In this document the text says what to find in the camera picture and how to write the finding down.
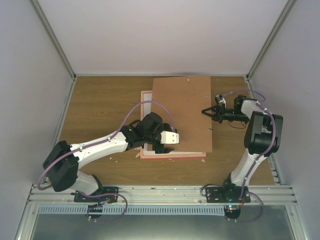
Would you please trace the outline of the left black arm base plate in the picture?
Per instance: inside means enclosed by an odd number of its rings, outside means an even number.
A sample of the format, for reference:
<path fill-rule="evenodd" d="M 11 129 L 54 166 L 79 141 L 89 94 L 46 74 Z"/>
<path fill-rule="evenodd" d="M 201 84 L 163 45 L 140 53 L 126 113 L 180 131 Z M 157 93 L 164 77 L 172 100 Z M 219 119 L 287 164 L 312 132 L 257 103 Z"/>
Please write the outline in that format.
<path fill-rule="evenodd" d="M 116 203 L 118 201 L 118 197 L 113 194 L 117 194 L 119 192 L 119 188 L 117 186 L 103 186 L 101 189 L 98 189 L 96 192 L 88 196 L 84 196 L 83 194 L 76 191 L 72 193 L 74 196 L 74 202 L 76 203 Z"/>

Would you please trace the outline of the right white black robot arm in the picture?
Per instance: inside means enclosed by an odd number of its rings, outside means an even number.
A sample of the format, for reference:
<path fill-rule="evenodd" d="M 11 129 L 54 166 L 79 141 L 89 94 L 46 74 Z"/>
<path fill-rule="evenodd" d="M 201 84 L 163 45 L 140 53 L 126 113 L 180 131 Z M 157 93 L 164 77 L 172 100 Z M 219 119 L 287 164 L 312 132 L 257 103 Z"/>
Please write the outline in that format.
<path fill-rule="evenodd" d="M 237 167 L 224 180 L 221 196 L 228 203 L 241 199 L 259 165 L 280 148 L 284 118 L 272 114 L 254 98 L 238 95 L 232 108 L 226 107 L 224 95 L 215 97 L 216 105 L 201 113 L 212 121 L 241 122 L 247 125 L 244 136 L 244 154 Z"/>

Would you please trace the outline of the brown cardboard backing sheet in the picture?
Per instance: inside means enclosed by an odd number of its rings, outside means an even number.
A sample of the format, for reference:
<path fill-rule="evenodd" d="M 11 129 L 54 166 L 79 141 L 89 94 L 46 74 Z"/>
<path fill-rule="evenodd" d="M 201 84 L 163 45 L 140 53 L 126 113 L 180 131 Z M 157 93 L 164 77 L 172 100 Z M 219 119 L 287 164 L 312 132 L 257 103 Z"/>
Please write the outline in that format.
<path fill-rule="evenodd" d="M 168 144 L 175 152 L 213 151 L 212 120 L 202 110 L 212 105 L 211 77 L 178 76 L 153 79 L 152 100 L 166 107 L 151 105 L 151 111 L 165 123 L 172 123 L 179 134 L 178 144 Z"/>

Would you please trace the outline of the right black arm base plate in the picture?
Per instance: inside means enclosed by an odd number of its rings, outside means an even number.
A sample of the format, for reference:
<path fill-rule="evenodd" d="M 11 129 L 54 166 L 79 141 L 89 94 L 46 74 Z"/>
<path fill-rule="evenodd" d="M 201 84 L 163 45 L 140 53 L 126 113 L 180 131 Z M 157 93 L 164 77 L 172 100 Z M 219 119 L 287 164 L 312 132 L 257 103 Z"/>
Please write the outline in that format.
<path fill-rule="evenodd" d="M 222 187 L 211 186 L 205 188 L 205 197 L 207 203 L 250 203 L 251 198 L 246 196 L 245 190 L 248 188 L 245 186 L 242 196 L 242 188 L 240 186 Z"/>

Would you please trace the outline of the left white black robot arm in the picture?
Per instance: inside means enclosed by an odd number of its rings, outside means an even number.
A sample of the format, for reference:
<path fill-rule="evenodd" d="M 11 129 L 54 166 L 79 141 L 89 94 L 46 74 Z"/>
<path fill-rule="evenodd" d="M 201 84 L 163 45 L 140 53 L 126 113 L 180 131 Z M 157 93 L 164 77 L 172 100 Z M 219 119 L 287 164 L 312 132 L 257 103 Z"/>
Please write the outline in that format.
<path fill-rule="evenodd" d="M 141 120 L 123 125 L 119 130 L 92 141 L 68 144 L 58 142 L 43 163 L 44 174 L 55 192 L 68 189 L 80 192 L 92 201 L 98 202 L 105 193 L 101 181 L 95 175 L 81 172 L 81 168 L 106 156 L 151 145 L 156 154 L 173 151 L 169 145 L 180 141 L 178 131 L 164 123 L 156 113 L 151 112 Z"/>

